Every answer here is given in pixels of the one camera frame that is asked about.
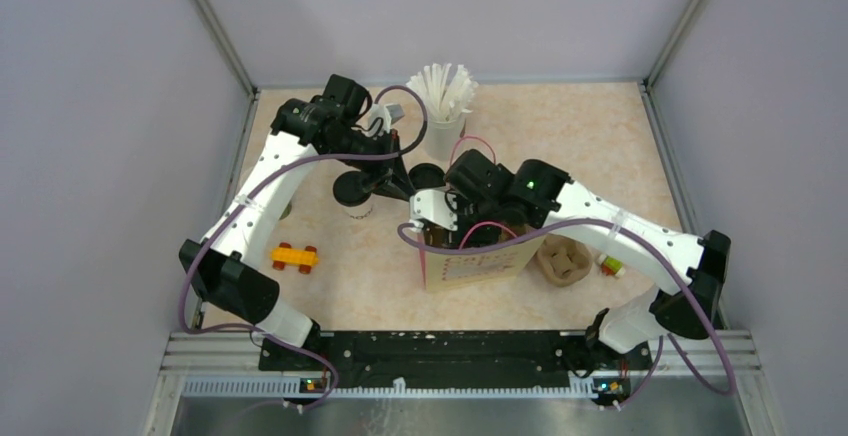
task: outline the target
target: beige tabletop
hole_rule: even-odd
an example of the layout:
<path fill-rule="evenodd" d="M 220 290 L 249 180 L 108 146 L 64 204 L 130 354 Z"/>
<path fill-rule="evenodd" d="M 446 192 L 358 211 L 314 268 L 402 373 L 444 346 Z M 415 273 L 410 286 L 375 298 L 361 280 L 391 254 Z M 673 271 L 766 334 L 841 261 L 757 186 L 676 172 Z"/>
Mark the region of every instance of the beige tabletop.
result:
<path fill-rule="evenodd" d="M 370 89 L 376 94 L 378 88 Z M 277 108 L 289 98 L 308 101 L 320 92 L 261 92 L 241 181 L 259 158 Z M 403 103 L 407 116 L 396 128 L 406 146 L 421 124 L 419 110 L 401 92 L 385 101 Z M 679 229 L 635 83 L 480 86 L 471 108 L 467 134 L 488 140 L 498 162 L 510 170 L 526 159 L 544 160 L 628 211 Z M 469 142 L 466 148 L 485 154 L 477 144 Z M 423 145 L 405 158 L 407 169 L 424 161 L 430 160 Z M 601 309 L 651 286 L 635 271 L 616 279 L 596 267 L 573 286 L 556 288 L 531 262 L 517 278 L 428 293 L 417 250 L 395 233 L 409 219 L 408 203 L 377 198 L 367 218 L 348 217 L 333 200 L 332 185 L 350 169 L 335 161 L 316 165 L 295 194 L 291 214 L 268 242 L 268 252 L 283 241 L 294 248 L 317 247 L 321 262 L 312 273 L 300 274 L 292 266 L 276 271 L 270 258 L 258 268 L 280 283 L 282 298 L 324 329 L 583 329 Z M 239 318 L 210 307 L 204 326 L 235 321 Z"/>

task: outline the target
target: metal frame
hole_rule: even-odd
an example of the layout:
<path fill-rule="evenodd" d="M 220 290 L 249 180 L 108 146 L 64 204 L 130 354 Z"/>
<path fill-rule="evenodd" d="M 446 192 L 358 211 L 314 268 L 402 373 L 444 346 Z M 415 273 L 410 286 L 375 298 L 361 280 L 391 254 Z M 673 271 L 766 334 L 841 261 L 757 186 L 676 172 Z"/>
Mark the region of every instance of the metal frame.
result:
<path fill-rule="evenodd" d="M 209 0 L 191 0 L 191 2 L 224 61 L 251 98 L 250 109 L 242 128 L 238 150 L 230 171 L 230 180 L 224 201 L 224 204 L 227 204 L 237 187 L 240 166 L 244 159 L 247 141 L 258 106 L 259 90 L 252 83 Z M 653 90 L 698 14 L 703 10 L 705 3 L 706 0 L 690 0 L 650 73 L 639 85 L 678 216 L 683 229 L 694 233 L 701 232 L 703 228 L 698 221 L 692 199 L 686 189 L 683 173 L 675 157 L 668 128 L 656 105 Z M 574 332 L 563 332 L 563 335 L 565 334 L 574 334 Z M 750 333 L 745 330 L 732 330 L 720 331 L 720 335 L 722 342 L 731 353 L 734 369 L 737 372 L 740 411 L 748 422 L 750 434 L 753 436 L 785 434 L 782 418 L 779 411 L 776 410 L 777 406 L 769 391 Z M 653 342 L 650 347 L 652 351 L 656 351 L 656 342 Z M 683 347 L 706 376 L 722 376 L 724 374 L 709 341 L 684 341 Z M 252 344 L 248 340 L 247 334 L 243 332 L 198 336 L 173 333 L 159 371 L 159 379 L 151 401 L 144 434 L 151 436 L 170 434 L 183 391 L 188 383 L 196 381 L 197 378 L 229 376 L 279 380 L 281 377 L 279 373 L 259 372 L 257 367 L 259 352 L 260 349 Z M 663 363 L 654 377 L 685 375 L 689 375 L 689 370 L 679 356 L 669 349 L 664 354 Z M 597 373 L 593 376 L 614 375 Z M 393 388 L 393 390 L 395 392 L 391 394 L 378 394 L 376 396 L 398 397 L 397 391 L 403 392 L 405 388 Z M 510 394 L 509 397 L 515 397 L 515 394 L 506 394 Z M 562 397 L 563 394 L 547 395 L 546 397 Z M 375 397 L 373 393 L 367 392 L 362 393 L 361 396 Z M 358 397 L 358 395 L 346 394 L 342 397 Z M 479 394 L 467 397 L 479 397 Z"/>

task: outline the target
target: robotic arm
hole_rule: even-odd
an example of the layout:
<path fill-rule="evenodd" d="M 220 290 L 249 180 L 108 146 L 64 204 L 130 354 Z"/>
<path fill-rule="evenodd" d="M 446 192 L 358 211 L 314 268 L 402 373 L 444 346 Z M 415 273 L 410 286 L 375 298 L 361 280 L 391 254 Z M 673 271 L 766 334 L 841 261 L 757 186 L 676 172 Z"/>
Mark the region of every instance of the robotic arm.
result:
<path fill-rule="evenodd" d="M 309 103 L 292 99 L 280 107 L 259 162 L 239 196 L 204 236 L 209 238 L 236 207 L 245 206 L 213 242 L 192 278 L 192 286 L 202 300 L 294 346 L 303 346 L 311 335 L 317 334 L 320 326 L 280 298 L 276 281 L 254 269 L 265 257 L 264 249 L 279 215 L 313 164 L 285 172 L 252 200 L 245 194 L 281 166 L 303 158 L 320 154 L 397 152 L 397 133 L 388 130 L 387 122 L 385 129 L 376 132 L 355 126 L 363 104 L 371 107 L 365 88 L 333 75 L 324 93 Z M 602 200 L 564 171 L 538 160 L 525 161 L 513 174 L 503 165 L 494 165 L 478 151 L 467 151 L 442 178 L 441 186 L 447 183 L 450 190 L 414 187 L 400 157 L 384 161 L 341 161 L 357 171 L 353 175 L 343 174 L 336 185 L 344 181 L 348 191 L 408 200 L 410 214 L 419 229 L 439 228 L 463 235 L 480 221 L 512 226 L 526 224 L 537 229 L 581 217 L 607 221 L 612 229 L 572 226 L 553 233 L 603 249 L 653 279 L 656 287 L 621 307 L 601 311 L 587 331 L 587 342 L 592 345 L 600 341 L 618 353 L 626 353 L 666 332 L 692 339 L 707 337 L 688 301 L 656 258 L 629 239 L 616 236 L 624 228 L 658 248 L 712 319 L 724 284 L 730 249 L 730 240 L 721 233 L 713 231 L 698 238 L 660 227 Z M 498 233 L 499 230 L 481 229 L 471 238 L 471 245 L 492 244 L 497 241 Z M 200 247 L 201 243 L 192 240 L 183 244 L 180 260 L 186 270 Z"/>

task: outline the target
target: white wall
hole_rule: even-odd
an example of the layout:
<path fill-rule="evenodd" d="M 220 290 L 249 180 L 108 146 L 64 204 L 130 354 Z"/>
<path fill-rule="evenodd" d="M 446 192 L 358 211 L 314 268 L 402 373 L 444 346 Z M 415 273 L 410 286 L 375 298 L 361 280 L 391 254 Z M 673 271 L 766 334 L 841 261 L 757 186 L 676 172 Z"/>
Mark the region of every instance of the white wall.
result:
<path fill-rule="evenodd" d="M 188 0 L 0 14 L 0 432 L 137 434 L 246 97 Z"/>
<path fill-rule="evenodd" d="M 482 81 L 648 74 L 688 0 L 211 0 L 258 86 L 405 81 L 463 62 Z"/>
<path fill-rule="evenodd" d="M 658 88 L 790 434 L 844 434 L 848 0 L 710 0 Z"/>

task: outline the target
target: gray floor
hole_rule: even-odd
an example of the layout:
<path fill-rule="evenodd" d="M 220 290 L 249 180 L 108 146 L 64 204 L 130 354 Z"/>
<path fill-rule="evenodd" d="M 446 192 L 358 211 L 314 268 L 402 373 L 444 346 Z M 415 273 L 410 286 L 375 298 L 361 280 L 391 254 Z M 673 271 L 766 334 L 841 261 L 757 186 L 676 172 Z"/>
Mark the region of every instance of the gray floor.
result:
<path fill-rule="evenodd" d="M 746 435 L 735 398 L 691 378 L 655 378 L 622 412 L 587 411 L 569 400 L 334 400 L 305 416 L 266 406 L 233 419 L 259 400 L 184 398 L 173 436 L 343 435 L 489 436 L 686 434 Z"/>

